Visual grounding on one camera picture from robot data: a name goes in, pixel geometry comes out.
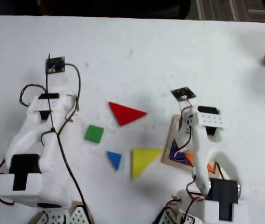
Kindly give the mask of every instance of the wooden frame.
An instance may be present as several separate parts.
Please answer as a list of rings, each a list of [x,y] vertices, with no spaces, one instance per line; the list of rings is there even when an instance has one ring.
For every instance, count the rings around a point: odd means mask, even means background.
[[[165,147],[165,150],[164,150],[164,154],[163,154],[163,156],[161,158],[161,162],[165,163],[167,165],[170,165],[172,167],[176,167],[176,168],[179,168],[179,169],[183,169],[183,170],[192,172],[193,171],[193,167],[191,167],[189,165],[185,165],[185,164],[179,163],[179,162],[175,162],[175,161],[173,161],[173,160],[171,160],[169,158],[170,151],[171,151],[171,146],[172,146],[172,143],[173,143],[173,140],[174,140],[176,127],[177,127],[177,125],[179,123],[179,120],[180,120],[180,115],[175,114],[173,116],[173,120],[172,120],[172,123],[171,123],[171,126],[170,126],[169,135],[168,135],[167,142],[166,142],[166,147]],[[209,172],[209,176],[210,177],[216,177],[216,178],[219,177],[219,172],[218,172],[217,167],[215,167],[215,173]]]

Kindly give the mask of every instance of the perforated white plate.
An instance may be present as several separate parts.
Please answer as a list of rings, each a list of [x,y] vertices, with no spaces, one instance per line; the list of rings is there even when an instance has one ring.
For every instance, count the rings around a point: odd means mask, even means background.
[[[173,212],[170,209],[168,209],[167,211],[164,211],[164,214],[162,214],[162,216],[160,218],[159,224],[173,224],[171,222],[171,220],[168,218],[168,215],[167,215],[166,212],[169,214],[169,216],[171,217],[171,219],[173,219],[174,221],[176,221],[175,215],[173,214]]]
[[[48,222],[46,215],[43,214],[37,224],[89,224],[82,207],[76,207],[71,216],[67,210],[46,211],[46,213],[49,216]]]

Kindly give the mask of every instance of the striped rug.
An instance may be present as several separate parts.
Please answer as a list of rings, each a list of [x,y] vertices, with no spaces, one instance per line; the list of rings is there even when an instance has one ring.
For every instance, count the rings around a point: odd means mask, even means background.
[[[186,20],[265,22],[265,0],[191,0]]]

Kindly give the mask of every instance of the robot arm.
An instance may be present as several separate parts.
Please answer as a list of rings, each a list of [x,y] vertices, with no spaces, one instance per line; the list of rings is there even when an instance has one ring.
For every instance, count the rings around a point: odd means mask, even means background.
[[[205,200],[195,202],[190,211],[207,223],[247,223],[247,186],[239,173],[240,165],[233,150],[223,144],[228,142],[225,120],[214,107],[193,107],[185,117],[189,118],[190,114],[195,156],[193,175],[196,176],[197,188],[205,195]],[[209,178],[207,165],[210,161],[219,162],[230,179]],[[186,210],[186,202],[190,202],[187,192],[180,191],[178,198],[182,200],[180,207]]]
[[[53,123],[59,131],[75,102],[67,92],[53,95],[55,97],[50,99]],[[69,208],[70,177],[60,155],[56,134],[44,135],[44,146],[41,144],[42,133],[51,128],[48,100],[42,94],[32,100],[24,125],[6,153],[9,174],[0,176],[1,197],[42,209]]]

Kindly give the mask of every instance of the white table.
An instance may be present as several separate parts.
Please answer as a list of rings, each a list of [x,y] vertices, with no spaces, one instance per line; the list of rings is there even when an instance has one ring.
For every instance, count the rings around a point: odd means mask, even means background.
[[[49,52],[82,73],[79,135],[89,124],[105,128],[99,145],[84,141],[65,149],[96,224],[149,224],[191,180],[160,160],[130,180],[131,149],[164,147],[179,112],[170,90],[183,86],[229,120],[230,147],[247,168],[251,223],[265,223],[265,23],[0,17],[0,160],[25,119],[20,90],[45,83]],[[108,101],[148,115],[118,127]],[[121,171],[113,171],[106,150],[123,154]],[[0,204],[0,224],[26,223],[35,212]]]

